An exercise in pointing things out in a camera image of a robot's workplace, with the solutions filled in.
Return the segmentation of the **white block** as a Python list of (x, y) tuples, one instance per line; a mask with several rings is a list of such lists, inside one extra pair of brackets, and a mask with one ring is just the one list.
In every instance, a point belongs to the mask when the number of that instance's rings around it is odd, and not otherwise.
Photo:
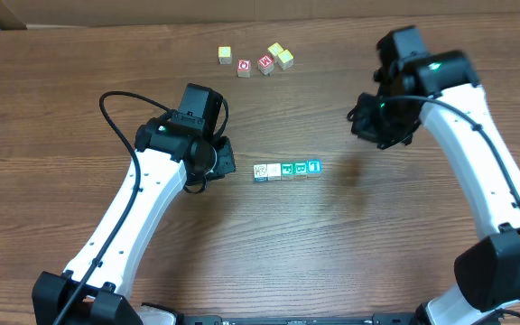
[(279, 181), (282, 179), (282, 166), (280, 163), (268, 163), (267, 167), (267, 180)]
[(255, 164), (253, 168), (255, 182), (268, 181), (268, 171), (266, 164)]

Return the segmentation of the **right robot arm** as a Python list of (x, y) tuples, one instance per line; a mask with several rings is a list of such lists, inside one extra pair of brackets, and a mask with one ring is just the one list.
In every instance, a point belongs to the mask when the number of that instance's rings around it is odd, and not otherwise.
[(441, 146), (468, 201), (478, 242), (454, 263), (455, 282), (394, 324), (497, 324), (520, 302), (520, 170), (488, 110), (477, 72), (461, 51), (433, 54), (413, 26), (376, 46), (375, 94), (348, 113), (358, 138), (385, 150), (426, 129)]

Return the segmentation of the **green block letter B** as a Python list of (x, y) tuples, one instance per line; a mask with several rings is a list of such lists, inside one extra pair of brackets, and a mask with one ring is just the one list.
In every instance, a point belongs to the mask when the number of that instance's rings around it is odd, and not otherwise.
[(306, 178), (308, 174), (307, 166), (306, 162), (295, 162), (293, 164), (293, 177), (295, 179)]

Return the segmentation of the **blue block letter L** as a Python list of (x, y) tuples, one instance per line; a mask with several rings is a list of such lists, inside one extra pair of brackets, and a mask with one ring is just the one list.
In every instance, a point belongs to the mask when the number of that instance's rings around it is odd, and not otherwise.
[(321, 160), (309, 160), (307, 162), (307, 176), (309, 178), (320, 177), (322, 174)]

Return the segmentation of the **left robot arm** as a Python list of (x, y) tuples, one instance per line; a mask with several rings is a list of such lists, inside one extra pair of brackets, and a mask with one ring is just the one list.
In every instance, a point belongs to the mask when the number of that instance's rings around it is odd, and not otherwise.
[(131, 163), (96, 230), (62, 274), (41, 273), (32, 288), (39, 324), (181, 324), (181, 313), (129, 298), (144, 252), (181, 192), (200, 194), (236, 169), (224, 136), (228, 102), (188, 84), (176, 109), (141, 125), (133, 142), (118, 132)]

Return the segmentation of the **green block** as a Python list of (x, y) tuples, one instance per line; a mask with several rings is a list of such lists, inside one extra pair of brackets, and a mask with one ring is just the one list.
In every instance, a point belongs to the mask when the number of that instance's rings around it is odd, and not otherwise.
[(281, 177), (283, 180), (293, 179), (295, 175), (294, 171), (294, 163), (293, 162), (283, 162), (281, 164)]

